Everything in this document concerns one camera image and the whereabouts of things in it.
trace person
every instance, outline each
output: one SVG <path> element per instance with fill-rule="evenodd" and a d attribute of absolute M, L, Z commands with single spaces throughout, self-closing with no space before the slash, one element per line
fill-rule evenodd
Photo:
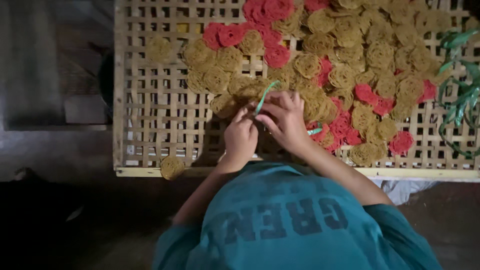
<path fill-rule="evenodd" d="M 379 187 L 309 138 L 303 107 L 283 91 L 254 118 L 248 107 L 238 112 L 224 157 L 160 236 L 152 269 L 441 269 Z M 255 121 L 315 173 L 249 163 Z"/>

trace bamboo drying rack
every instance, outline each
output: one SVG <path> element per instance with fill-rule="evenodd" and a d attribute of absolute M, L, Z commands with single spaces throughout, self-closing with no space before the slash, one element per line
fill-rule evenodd
<path fill-rule="evenodd" d="M 114 170 L 118 176 L 161 177 L 161 159 L 175 153 L 186 164 L 186 176 L 206 175 L 223 154 L 223 131 L 227 123 L 209 110 L 213 94 L 194 94 L 187 89 L 187 67 L 180 59 L 180 48 L 188 40 L 200 38 L 209 22 L 244 22 L 241 8 L 245 0 L 116 0 L 115 6 L 115 99 L 113 121 Z M 468 11 L 453 7 L 450 0 L 433 0 L 433 8 L 450 12 L 452 26 L 465 29 Z M 169 64 L 145 59 L 145 41 L 151 35 L 168 37 L 173 46 Z M 292 57 L 301 50 L 301 41 L 283 36 Z M 440 60 L 436 33 L 425 39 L 432 55 Z M 480 43 L 464 50 L 468 61 L 480 61 Z M 262 54 L 243 60 L 242 73 L 266 76 Z M 466 78 L 456 65 L 454 77 Z M 456 99 L 458 87 L 449 87 L 444 101 Z M 436 102 L 419 104 L 399 130 L 410 131 L 414 145 L 406 156 L 389 156 L 372 168 L 357 168 L 373 179 L 480 182 L 480 157 L 466 159 L 452 151 L 440 138 L 438 127 L 446 111 Z M 480 146 L 478 129 L 464 124 L 446 129 L 446 137 L 463 150 Z M 347 164 L 350 146 L 342 146 L 336 156 Z M 282 160 L 286 155 L 259 149 L 253 160 Z"/>

